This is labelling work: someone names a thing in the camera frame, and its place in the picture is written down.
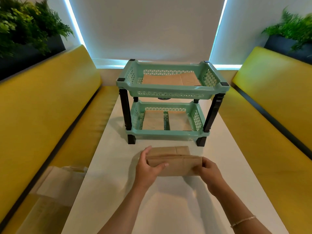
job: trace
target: white table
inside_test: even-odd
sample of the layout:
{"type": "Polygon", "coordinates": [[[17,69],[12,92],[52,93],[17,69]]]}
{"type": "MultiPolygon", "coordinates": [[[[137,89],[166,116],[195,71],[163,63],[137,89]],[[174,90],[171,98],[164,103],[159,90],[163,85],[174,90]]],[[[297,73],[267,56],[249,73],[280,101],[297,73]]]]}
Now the white table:
{"type": "MultiPolygon", "coordinates": [[[[190,99],[167,102],[190,102],[190,99]]],[[[199,103],[207,115],[211,100],[199,103]]],[[[205,147],[197,147],[194,141],[139,139],[135,145],[128,145],[118,98],[62,234],[96,234],[100,230],[131,188],[140,151],[148,145],[188,145],[192,155],[216,162],[228,184],[273,234],[288,233],[219,114],[205,147]]],[[[234,232],[220,203],[199,177],[158,177],[142,201],[133,233],[234,232]]]]}

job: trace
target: mint green plastic basket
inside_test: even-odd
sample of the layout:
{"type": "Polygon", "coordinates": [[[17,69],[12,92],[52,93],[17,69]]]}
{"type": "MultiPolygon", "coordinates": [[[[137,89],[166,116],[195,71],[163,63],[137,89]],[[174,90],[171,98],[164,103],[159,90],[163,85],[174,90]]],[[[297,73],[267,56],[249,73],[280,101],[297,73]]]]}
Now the mint green plastic basket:
{"type": "Polygon", "coordinates": [[[212,95],[226,93],[230,86],[211,63],[163,65],[130,60],[116,81],[132,97],[210,99],[212,95]],[[143,76],[171,75],[194,72],[202,86],[142,84],[143,76]]]}
{"type": "Polygon", "coordinates": [[[127,134],[135,136],[177,136],[185,138],[207,137],[210,132],[204,132],[203,125],[205,117],[199,104],[190,103],[155,103],[155,102],[134,102],[131,107],[131,130],[127,134]],[[164,111],[164,130],[142,130],[146,110],[164,111]],[[193,131],[170,130],[168,111],[186,112],[193,131]]]}

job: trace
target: potted plant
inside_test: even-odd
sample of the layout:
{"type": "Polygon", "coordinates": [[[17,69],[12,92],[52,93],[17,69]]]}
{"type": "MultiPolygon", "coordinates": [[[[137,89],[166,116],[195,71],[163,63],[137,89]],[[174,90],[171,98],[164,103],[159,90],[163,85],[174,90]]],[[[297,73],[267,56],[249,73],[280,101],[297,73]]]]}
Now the potted plant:
{"type": "Polygon", "coordinates": [[[47,0],[0,0],[0,80],[64,51],[70,34],[47,0]]]}
{"type": "Polygon", "coordinates": [[[312,64],[312,13],[301,17],[286,8],[280,23],[267,27],[264,48],[312,64]]]}

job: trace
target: green plant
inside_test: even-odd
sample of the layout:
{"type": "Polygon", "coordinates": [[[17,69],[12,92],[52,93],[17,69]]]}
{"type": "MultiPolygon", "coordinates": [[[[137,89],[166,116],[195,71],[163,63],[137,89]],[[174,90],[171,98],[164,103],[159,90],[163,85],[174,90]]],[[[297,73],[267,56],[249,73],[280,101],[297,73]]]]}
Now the green plant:
{"type": "Polygon", "coordinates": [[[58,34],[67,38],[73,32],[48,7],[47,0],[35,4],[0,0],[0,57],[13,56],[14,48],[24,44],[45,54],[49,52],[47,38],[58,34]]]}
{"type": "Polygon", "coordinates": [[[299,50],[303,44],[312,42],[312,13],[302,17],[298,14],[291,14],[284,8],[281,22],[267,27],[263,33],[281,35],[287,39],[296,40],[297,42],[291,47],[291,50],[299,50]]]}

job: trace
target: bracelet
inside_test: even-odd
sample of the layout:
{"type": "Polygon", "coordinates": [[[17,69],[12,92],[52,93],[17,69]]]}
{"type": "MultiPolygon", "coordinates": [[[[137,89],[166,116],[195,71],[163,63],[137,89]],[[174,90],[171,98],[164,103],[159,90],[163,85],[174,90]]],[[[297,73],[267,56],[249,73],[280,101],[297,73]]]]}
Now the bracelet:
{"type": "Polygon", "coordinates": [[[241,222],[244,222],[244,221],[247,221],[247,220],[252,220],[252,219],[254,219],[254,218],[256,218],[256,216],[251,216],[251,217],[248,217],[248,218],[244,218],[244,219],[242,219],[242,220],[240,220],[240,221],[238,221],[238,222],[232,224],[232,225],[231,225],[231,228],[237,226],[237,225],[240,224],[241,222]]]}

